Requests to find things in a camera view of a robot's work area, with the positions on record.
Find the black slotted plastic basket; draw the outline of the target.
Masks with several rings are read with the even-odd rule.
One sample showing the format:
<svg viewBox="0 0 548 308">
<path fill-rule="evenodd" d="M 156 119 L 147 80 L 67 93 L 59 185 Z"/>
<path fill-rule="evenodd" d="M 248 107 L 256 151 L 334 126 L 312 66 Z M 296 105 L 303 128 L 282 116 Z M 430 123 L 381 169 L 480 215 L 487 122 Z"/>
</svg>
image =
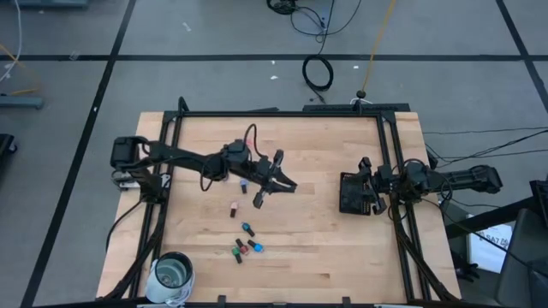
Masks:
<svg viewBox="0 0 548 308">
<path fill-rule="evenodd" d="M 367 214 L 367 207 L 365 203 L 360 202 L 345 202 L 344 196 L 346 193 L 350 192 L 363 192 L 363 189 L 343 189 L 342 188 L 342 179 L 343 178 L 360 178 L 359 174 L 351 174 L 351 173 L 341 173 L 341 179 L 340 179 L 340 190 L 339 190 L 339 211 L 346 214 L 354 214 L 354 215 L 362 215 L 362 216 L 370 216 L 373 214 L 371 211 L 370 214 Z"/>
</svg>

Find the white printed cardboard box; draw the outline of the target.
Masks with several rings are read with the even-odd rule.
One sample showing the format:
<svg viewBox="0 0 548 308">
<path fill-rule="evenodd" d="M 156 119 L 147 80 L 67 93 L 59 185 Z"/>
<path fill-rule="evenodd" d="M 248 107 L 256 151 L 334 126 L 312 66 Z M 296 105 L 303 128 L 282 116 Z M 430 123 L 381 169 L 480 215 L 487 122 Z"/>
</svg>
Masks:
<svg viewBox="0 0 548 308">
<path fill-rule="evenodd" d="M 477 264 L 481 270 L 499 274 L 503 267 L 506 252 L 496 248 L 491 243 L 507 250 L 512 236 L 512 227 L 506 224 L 497 225 L 478 231 L 483 240 L 476 234 L 467 236 L 468 262 Z"/>
</svg>

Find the black diagonal beam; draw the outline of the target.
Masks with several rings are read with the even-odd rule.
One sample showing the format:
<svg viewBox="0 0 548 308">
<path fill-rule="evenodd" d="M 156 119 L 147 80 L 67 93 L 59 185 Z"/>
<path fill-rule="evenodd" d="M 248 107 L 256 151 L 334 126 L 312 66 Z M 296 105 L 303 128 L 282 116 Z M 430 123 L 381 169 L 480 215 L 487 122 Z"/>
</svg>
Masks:
<svg viewBox="0 0 548 308">
<path fill-rule="evenodd" d="M 494 227 L 507 222 L 513 222 L 517 219 L 521 210 L 536 211 L 537 202 L 534 197 L 525 198 L 523 200 L 508 204 L 504 207 L 487 211 L 485 213 L 464 219 L 460 222 L 453 222 L 445 228 L 446 235 L 449 239 L 460 237 L 463 235 L 478 232 L 490 227 Z"/>
</svg>

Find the black caster base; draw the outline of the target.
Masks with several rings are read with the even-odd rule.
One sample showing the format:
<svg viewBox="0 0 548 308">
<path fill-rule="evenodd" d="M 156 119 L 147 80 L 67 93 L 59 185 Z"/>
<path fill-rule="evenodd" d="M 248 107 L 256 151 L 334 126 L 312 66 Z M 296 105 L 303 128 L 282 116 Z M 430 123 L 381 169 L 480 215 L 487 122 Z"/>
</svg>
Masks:
<svg viewBox="0 0 548 308">
<path fill-rule="evenodd" d="M 0 172 L 8 164 L 11 157 L 18 151 L 15 143 L 15 136 L 6 133 L 0 133 Z"/>
</svg>

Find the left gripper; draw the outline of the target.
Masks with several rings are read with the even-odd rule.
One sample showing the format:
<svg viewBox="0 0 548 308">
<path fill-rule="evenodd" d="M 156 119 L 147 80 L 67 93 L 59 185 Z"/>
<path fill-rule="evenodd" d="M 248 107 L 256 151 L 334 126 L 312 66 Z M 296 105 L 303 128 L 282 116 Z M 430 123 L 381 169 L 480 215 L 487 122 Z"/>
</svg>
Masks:
<svg viewBox="0 0 548 308">
<path fill-rule="evenodd" d="M 295 192 L 297 184 L 280 168 L 282 160 L 283 150 L 277 150 L 272 162 L 268 157 L 262 157 L 257 162 L 254 181 L 260 185 L 260 189 L 253 198 L 255 208 L 261 208 L 266 194 Z"/>
</svg>

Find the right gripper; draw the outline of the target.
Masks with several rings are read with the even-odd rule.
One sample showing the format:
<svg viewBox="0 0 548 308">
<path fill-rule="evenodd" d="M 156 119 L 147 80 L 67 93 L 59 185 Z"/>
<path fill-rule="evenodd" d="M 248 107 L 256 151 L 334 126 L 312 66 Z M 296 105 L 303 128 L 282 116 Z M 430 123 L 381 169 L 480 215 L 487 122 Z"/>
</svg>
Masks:
<svg viewBox="0 0 548 308">
<path fill-rule="evenodd" d="M 359 162 L 360 178 L 343 178 L 343 189 L 363 189 L 363 192 L 347 192 L 345 202 L 365 203 L 367 214 L 372 211 L 374 215 L 380 215 L 388 208 L 384 199 L 380 196 L 390 194 L 392 169 L 389 164 L 378 166 L 375 173 L 372 172 L 372 163 L 368 157 L 363 157 Z"/>
</svg>

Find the dark grey chair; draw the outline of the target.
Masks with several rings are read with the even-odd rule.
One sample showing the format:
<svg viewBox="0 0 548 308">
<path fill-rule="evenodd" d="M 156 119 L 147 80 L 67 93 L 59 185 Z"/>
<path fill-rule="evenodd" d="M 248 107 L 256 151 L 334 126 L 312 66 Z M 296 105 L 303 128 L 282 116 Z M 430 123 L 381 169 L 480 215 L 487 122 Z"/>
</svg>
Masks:
<svg viewBox="0 0 548 308">
<path fill-rule="evenodd" d="M 548 181 L 532 181 L 533 204 L 519 210 L 495 300 L 516 308 L 548 308 Z"/>
</svg>

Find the grey flat beam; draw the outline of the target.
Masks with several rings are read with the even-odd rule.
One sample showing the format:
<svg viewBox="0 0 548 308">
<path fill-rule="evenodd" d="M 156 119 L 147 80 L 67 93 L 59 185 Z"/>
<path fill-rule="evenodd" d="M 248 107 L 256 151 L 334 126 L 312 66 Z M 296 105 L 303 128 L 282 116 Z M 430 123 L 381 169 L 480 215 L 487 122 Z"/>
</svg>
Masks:
<svg viewBox="0 0 548 308">
<path fill-rule="evenodd" d="M 29 8 L 86 8 L 90 0 L 12 0 Z"/>
<path fill-rule="evenodd" d="M 43 106 L 44 102 L 42 98 L 0 95 L 0 108 L 31 108 L 40 110 Z"/>
</svg>

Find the black aluminium table frame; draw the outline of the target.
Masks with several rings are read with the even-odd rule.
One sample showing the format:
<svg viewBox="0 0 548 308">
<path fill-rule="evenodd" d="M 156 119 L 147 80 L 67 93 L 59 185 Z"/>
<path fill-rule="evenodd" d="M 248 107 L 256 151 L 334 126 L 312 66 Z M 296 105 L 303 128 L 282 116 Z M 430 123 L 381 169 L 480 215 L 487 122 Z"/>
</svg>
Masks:
<svg viewBox="0 0 548 308">
<path fill-rule="evenodd" d="M 191 111 L 188 109 L 185 100 L 181 99 L 178 102 L 177 110 L 164 112 L 160 136 L 157 141 L 179 148 L 178 139 L 182 129 L 182 121 L 186 117 L 372 118 L 377 125 L 383 164 L 389 164 L 394 173 L 398 174 L 400 172 L 399 168 L 406 160 L 402 156 L 402 145 L 397 131 L 396 113 L 398 112 L 303 112 L 302 110 L 281 111 L 277 108 L 250 111 Z M 252 124 L 247 128 L 242 138 L 251 151 L 251 158 L 257 154 L 258 148 L 256 145 L 248 144 L 248 141 L 256 140 L 256 138 L 257 127 Z M 173 171 L 176 168 L 178 167 L 167 163 L 149 168 L 151 174 L 158 175 L 163 180 L 166 199 L 162 203 L 147 203 L 140 196 L 139 201 L 145 205 L 146 211 L 136 258 L 129 267 L 128 272 L 104 296 L 104 300 L 109 303 L 117 302 L 118 304 L 123 304 L 125 301 L 123 295 L 125 293 L 129 295 L 128 300 L 132 305 L 138 305 L 142 301 L 136 295 L 140 272 L 148 256 L 153 256 L 154 261 L 162 256 L 159 250 L 164 236 L 167 208 L 170 199 L 170 185 L 172 183 Z M 461 301 L 448 291 L 423 258 L 418 227 L 414 216 L 414 204 L 405 204 L 402 201 L 396 200 L 395 197 L 386 194 L 383 194 L 381 197 L 388 205 L 387 210 L 391 213 L 390 218 L 396 233 L 396 244 L 401 261 L 403 286 L 406 295 L 406 301 L 402 307 L 449 308 L 453 304 L 459 305 Z"/>
</svg>

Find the black flat bar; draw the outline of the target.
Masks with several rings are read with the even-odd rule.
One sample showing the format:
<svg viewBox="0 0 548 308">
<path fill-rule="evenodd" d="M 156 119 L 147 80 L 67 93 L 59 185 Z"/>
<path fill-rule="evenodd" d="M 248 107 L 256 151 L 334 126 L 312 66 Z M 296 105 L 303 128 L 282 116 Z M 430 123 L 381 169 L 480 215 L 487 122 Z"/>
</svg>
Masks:
<svg viewBox="0 0 548 308">
<path fill-rule="evenodd" d="M 408 104 L 309 104 L 302 108 L 303 112 L 410 112 Z"/>
</svg>

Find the white cylindrical container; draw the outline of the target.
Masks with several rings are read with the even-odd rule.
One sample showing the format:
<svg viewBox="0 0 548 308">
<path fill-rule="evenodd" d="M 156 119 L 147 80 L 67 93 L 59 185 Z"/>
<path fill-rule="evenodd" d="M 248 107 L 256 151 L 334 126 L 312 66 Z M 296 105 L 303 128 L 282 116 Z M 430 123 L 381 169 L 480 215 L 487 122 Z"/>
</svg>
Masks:
<svg viewBox="0 0 548 308">
<path fill-rule="evenodd" d="M 182 252 L 167 252 L 156 260 L 153 273 L 162 287 L 181 290 L 194 283 L 194 267 Z"/>
</svg>

